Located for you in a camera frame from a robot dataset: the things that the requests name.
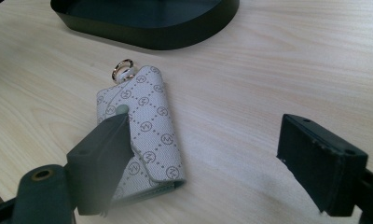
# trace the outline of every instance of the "black tray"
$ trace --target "black tray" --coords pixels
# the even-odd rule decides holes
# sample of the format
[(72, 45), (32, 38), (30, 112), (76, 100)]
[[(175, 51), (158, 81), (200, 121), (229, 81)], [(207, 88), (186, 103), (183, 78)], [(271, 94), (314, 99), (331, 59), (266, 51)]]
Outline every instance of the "black tray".
[(145, 49), (180, 49), (219, 32), (239, 0), (51, 0), (72, 30)]

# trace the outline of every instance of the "wooden table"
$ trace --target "wooden table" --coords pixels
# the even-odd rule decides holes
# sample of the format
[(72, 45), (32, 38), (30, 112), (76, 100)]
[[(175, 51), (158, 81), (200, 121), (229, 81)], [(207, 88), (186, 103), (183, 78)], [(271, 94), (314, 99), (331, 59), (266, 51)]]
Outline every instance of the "wooden table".
[(163, 74), (187, 183), (77, 223), (357, 223), (320, 215), (276, 159), (284, 113), (369, 154), (373, 171), (373, 1), (241, 0), (197, 45), (139, 49), (69, 30), (49, 1), (0, 4), (0, 196), (96, 126), (96, 92), (121, 60)]

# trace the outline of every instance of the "metal key ring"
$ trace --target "metal key ring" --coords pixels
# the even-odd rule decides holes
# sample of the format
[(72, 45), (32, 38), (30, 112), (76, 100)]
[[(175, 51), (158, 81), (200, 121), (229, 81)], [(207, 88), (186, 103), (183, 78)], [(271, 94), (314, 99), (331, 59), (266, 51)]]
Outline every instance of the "metal key ring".
[(129, 63), (129, 64), (130, 64), (129, 68), (133, 68), (133, 61), (130, 60), (130, 59), (125, 59), (125, 60), (123, 60), (122, 62), (120, 62), (119, 64), (117, 64), (117, 66), (114, 68), (114, 71), (113, 71), (113, 73), (112, 73), (112, 79), (113, 79), (114, 82), (116, 82), (116, 83), (117, 83), (117, 72), (119, 72), (120, 68), (123, 67), (122, 65), (123, 65), (124, 63)]

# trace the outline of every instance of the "monogram pattern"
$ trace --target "monogram pattern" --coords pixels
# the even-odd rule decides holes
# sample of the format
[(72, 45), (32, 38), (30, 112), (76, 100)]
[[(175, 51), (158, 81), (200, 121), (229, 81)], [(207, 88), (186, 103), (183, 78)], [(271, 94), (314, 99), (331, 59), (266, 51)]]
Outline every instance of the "monogram pattern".
[(98, 122), (115, 116), (119, 105), (129, 107), (134, 157), (123, 173), (113, 200), (142, 200), (171, 189), (169, 186), (182, 185), (185, 182), (183, 164), (158, 68), (144, 66), (130, 81), (99, 91)]

